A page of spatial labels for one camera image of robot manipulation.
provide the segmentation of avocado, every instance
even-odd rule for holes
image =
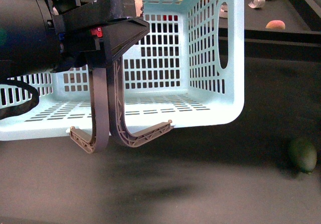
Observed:
[[[310,174],[316,165],[316,148],[307,139],[298,138],[289,144],[289,156],[296,168]]]

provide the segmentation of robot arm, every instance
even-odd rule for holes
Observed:
[[[137,147],[172,129],[169,121],[131,134],[125,125],[121,58],[149,32],[148,23],[141,18],[141,0],[0,2],[2,84],[16,76],[62,72],[88,65],[93,136],[74,127],[70,133],[86,152],[104,149],[109,131],[122,144]],[[26,89],[26,84],[22,83],[21,87]],[[25,106],[25,111],[38,104],[35,89],[29,87],[29,90],[35,97]],[[2,109],[0,117],[23,112]]]

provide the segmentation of white object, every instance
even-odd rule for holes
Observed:
[[[150,33],[123,56],[129,131],[168,120],[173,120],[175,128],[184,128],[236,119],[244,103],[244,0],[143,3]],[[229,8],[228,64],[224,69],[218,39],[223,3]],[[24,76],[23,80],[39,89],[40,104],[22,116],[1,120],[0,141],[68,136],[66,130],[71,126],[91,132],[86,67]],[[0,107],[18,105],[28,98],[21,89],[16,92],[12,86],[0,85],[1,89],[5,102],[0,102]]]
[[[254,0],[249,3],[249,7],[255,9],[255,8],[262,8],[265,6],[265,0]]]

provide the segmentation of black cable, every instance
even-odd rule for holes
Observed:
[[[27,90],[32,95],[30,100],[20,105],[1,108],[0,120],[9,117],[23,115],[39,104],[39,93],[34,87],[30,86],[29,84],[17,80],[0,80],[0,84],[22,88],[23,90]]]

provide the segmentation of basket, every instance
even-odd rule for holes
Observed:
[[[175,128],[226,124],[244,104],[244,0],[143,0],[150,33],[123,56],[125,120],[136,132],[172,120]],[[221,5],[228,18],[220,18]],[[228,25],[228,62],[220,59],[219,24]],[[91,133],[88,70],[22,76],[39,105],[0,121],[0,140],[60,137],[75,126]],[[0,85],[0,107],[30,99]]]

